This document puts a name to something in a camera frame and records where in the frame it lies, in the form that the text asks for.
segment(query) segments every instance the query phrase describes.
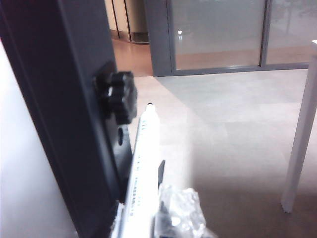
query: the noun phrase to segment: white marker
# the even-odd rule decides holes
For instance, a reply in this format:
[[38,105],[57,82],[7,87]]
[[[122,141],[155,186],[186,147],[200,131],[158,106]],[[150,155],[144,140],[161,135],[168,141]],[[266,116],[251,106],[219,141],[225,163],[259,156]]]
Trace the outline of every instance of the white marker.
[[159,118],[148,104],[139,120],[120,238],[151,238],[158,210]]

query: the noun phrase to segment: tiled floor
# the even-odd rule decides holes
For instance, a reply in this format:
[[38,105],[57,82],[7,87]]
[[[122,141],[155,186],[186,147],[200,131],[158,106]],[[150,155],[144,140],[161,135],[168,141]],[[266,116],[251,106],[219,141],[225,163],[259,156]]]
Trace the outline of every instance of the tiled floor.
[[152,76],[150,45],[138,45],[112,40],[115,61],[120,71],[132,71],[134,76]]
[[196,189],[220,238],[317,237],[316,123],[294,211],[280,206],[306,74],[136,78],[139,115],[152,102],[160,117],[164,182]]

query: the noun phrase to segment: dark gray door frame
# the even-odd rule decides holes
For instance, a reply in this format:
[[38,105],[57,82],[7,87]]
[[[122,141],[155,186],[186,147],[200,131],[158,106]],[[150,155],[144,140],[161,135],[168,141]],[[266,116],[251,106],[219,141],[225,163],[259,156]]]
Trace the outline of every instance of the dark gray door frame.
[[154,76],[177,76],[308,68],[307,62],[266,64],[273,2],[273,0],[266,0],[264,6],[263,33],[259,65],[177,70],[175,65],[174,30],[172,24],[173,12],[171,9],[171,1],[173,0],[145,0]]
[[104,0],[2,0],[0,36],[79,237],[108,237],[132,152],[95,91],[116,71]]

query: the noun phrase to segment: plastic wrapping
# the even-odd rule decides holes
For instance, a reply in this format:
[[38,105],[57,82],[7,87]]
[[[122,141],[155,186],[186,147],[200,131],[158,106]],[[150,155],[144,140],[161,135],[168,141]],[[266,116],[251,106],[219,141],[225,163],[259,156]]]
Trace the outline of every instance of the plastic wrapping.
[[155,237],[215,238],[206,229],[199,196],[192,188],[176,189],[162,185],[159,189],[159,211],[155,220]]

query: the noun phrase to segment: black plastic knob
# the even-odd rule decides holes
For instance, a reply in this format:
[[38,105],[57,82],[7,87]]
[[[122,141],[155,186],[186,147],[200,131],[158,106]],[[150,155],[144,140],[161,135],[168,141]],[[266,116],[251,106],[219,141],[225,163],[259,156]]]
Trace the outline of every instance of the black plastic knob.
[[114,113],[117,124],[129,124],[137,115],[137,89],[132,72],[100,74],[97,90],[106,115]]

